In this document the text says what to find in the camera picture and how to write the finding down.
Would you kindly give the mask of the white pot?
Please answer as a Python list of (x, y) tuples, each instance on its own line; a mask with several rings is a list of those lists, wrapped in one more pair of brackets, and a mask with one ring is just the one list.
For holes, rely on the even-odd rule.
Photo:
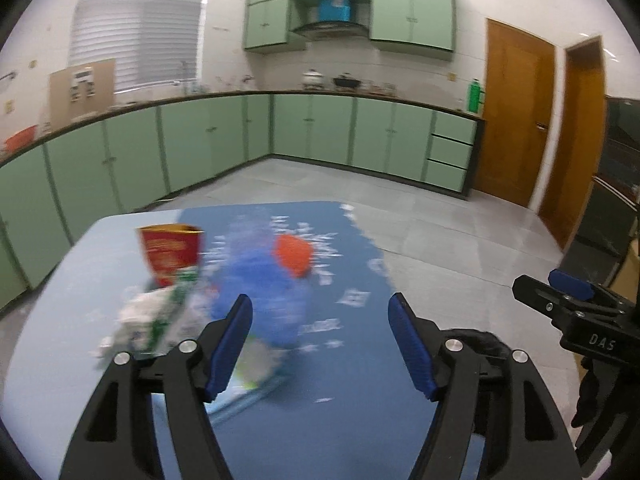
[(304, 90), (323, 90), (326, 88), (324, 76), (318, 70), (306, 70), (303, 72), (302, 86)]

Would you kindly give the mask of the cardboard box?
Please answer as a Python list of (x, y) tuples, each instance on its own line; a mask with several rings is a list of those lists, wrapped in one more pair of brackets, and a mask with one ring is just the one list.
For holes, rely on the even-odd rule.
[(49, 76), (52, 130), (106, 113), (114, 105), (116, 60), (70, 66)]

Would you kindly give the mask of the green white snack wrapper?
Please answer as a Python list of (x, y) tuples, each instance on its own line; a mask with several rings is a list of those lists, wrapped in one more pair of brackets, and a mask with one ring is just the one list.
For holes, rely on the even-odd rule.
[(197, 266), (187, 266), (174, 274), (174, 284), (155, 289), (166, 292), (160, 310), (152, 316), (145, 353), (164, 353), (183, 339), (196, 338), (210, 321), (210, 306), (216, 292), (208, 276)]

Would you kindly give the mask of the blue box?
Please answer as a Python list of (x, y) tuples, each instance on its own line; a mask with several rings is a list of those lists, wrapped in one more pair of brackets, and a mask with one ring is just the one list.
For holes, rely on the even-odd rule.
[(352, 0), (319, 0), (319, 22), (350, 22)]

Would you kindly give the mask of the green thermos bottle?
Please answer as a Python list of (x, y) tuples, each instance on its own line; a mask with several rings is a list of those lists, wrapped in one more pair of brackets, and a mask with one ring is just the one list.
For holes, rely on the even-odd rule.
[(484, 104), (485, 91), (480, 81), (474, 78), (468, 87), (468, 98), (466, 99), (466, 110), (471, 114), (480, 114), (480, 109)]

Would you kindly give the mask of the window blind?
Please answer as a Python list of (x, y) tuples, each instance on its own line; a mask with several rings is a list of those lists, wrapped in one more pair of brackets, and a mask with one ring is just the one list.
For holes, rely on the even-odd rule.
[(115, 62), (115, 89), (201, 75), (207, 0), (78, 0), (70, 65)]

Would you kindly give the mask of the orange basin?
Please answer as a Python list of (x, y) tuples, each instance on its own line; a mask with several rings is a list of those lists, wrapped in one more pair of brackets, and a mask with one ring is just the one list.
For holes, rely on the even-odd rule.
[(29, 126), (17, 133), (12, 134), (4, 141), (4, 151), (6, 154), (14, 154), (21, 151), (35, 141), (37, 126)]

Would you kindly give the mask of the range hood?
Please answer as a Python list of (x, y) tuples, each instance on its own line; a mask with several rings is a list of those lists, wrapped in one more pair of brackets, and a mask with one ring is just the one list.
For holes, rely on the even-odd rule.
[(344, 39), (352, 37), (369, 38), (369, 29), (355, 22), (324, 21), (299, 26), (294, 34), (307, 41)]

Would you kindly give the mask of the green lower cabinets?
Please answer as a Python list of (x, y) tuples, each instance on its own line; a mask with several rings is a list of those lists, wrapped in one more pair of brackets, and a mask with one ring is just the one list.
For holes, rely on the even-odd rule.
[(270, 157), (466, 197), (484, 130), (435, 105), (303, 91), (191, 96), (65, 127), (1, 164), (1, 300), (37, 288), (94, 222)]

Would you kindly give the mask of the black wok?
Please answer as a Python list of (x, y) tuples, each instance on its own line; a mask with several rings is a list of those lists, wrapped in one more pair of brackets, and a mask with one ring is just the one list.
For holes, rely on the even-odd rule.
[(336, 90), (357, 91), (361, 86), (361, 80), (349, 74), (341, 74), (333, 78), (333, 84)]

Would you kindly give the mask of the blue plastic bag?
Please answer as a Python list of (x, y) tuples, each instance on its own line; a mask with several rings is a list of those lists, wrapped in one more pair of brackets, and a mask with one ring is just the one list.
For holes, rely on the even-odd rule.
[(308, 275), (293, 278), (273, 257), (279, 234), (270, 218), (258, 211), (239, 216), (230, 226), (226, 252), (212, 278), (216, 292), (210, 317), (223, 318), (236, 298), (245, 295), (253, 306), (250, 334), (273, 347), (292, 347), (306, 321), (310, 304)]

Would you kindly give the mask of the red paper cup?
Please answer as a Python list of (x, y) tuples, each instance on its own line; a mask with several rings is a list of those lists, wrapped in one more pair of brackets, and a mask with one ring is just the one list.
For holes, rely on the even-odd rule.
[(170, 286), (179, 270), (198, 266), (203, 234), (202, 229), (185, 223), (138, 229), (143, 255), (158, 286)]

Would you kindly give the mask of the crumpled white paper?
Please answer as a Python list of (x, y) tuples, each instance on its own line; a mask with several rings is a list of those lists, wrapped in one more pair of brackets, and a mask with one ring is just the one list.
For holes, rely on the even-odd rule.
[(171, 287), (157, 288), (129, 298), (117, 313), (114, 333), (103, 337), (90, 354), (105, 359), (122, 349), (133, 354), (151, 353), (157, 344), (154, 323), (165, 313), (171, 292)]

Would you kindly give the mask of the wooden door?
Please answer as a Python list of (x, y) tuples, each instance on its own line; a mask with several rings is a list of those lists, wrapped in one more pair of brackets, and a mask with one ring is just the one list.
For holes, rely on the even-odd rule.
[(565, 250), (577, 232), (602, 152), (605, 62), (600, 36), (565, 50), (565, 87), (558, 145), (538, 216)]
[(552, 44), (487, 22), (485, 130), (474, 186), (526, 207), (546, 149), (554, 96)]

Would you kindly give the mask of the light blue wrapper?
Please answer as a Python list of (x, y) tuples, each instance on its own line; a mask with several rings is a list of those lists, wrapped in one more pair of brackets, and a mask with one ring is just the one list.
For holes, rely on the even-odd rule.
[(291, 348), (273, 347), (250, 338), (241, 350), (227, 388), (205, 405), (212, 425), (250, 408), (285, 384), (293, 375), (292, 361)]

